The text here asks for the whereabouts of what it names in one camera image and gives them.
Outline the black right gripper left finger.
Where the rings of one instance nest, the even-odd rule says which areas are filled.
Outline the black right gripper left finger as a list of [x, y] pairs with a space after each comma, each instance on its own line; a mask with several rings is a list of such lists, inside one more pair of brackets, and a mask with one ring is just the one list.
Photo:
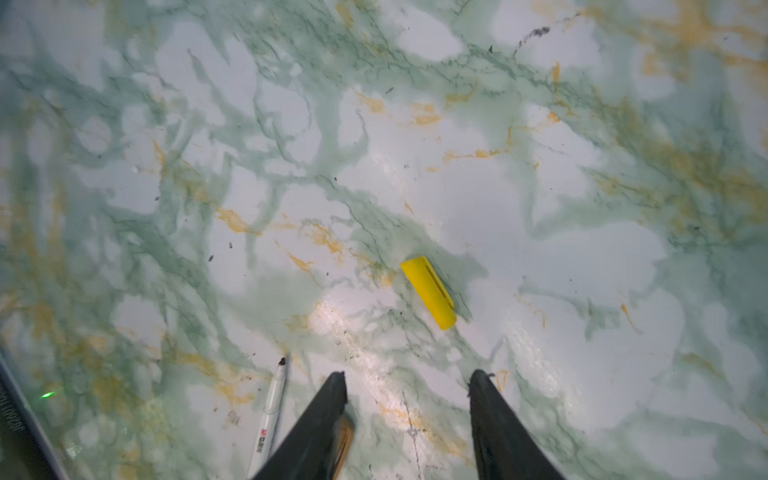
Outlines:
[[347, 401], [345, 374], [331, 373], [253, 479], [331, 479], [337, 423]]

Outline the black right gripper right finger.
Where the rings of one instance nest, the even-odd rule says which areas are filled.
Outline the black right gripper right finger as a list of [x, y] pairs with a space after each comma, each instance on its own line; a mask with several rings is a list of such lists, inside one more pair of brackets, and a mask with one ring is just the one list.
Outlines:
[[473, 372], [469, 399], [479, 479], [564, 479], [485, 371]]

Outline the yellow pen cap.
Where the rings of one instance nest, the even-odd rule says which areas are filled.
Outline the yellow pen cap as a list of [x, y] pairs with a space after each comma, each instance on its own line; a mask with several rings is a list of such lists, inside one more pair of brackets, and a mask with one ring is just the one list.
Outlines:
[[452, 328], [457, 321], [455, 305], [431, 262], [420, 256], [402, 262], [400, 268], [438, 327]]

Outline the white pen left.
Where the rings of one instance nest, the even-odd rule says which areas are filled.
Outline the white pen left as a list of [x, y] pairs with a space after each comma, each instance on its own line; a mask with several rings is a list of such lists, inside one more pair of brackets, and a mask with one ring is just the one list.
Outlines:
[[287, 370], [288, 360], [286, 357], [282, 357], [269, 384], [255, 446], [246, 475], [247, 479], [253, 479], [270, 458], [287, 379]]

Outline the brown pen cap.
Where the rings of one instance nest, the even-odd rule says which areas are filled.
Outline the brown pen cap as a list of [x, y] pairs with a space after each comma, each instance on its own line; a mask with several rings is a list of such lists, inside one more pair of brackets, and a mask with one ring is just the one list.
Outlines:
[[332, 480], [337, 480], [347, 458], [354, 439], [355, 426], [347, 415], [343, 415], [337, 423], [333, 462], [331, 468]]

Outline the aluminium front rail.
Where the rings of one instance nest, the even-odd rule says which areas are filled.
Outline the aluminium front rail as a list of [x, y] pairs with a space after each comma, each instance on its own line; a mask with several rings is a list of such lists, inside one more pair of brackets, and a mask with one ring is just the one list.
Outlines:
[[1, 358], [1, 478], [70, 478], [4, 358]]

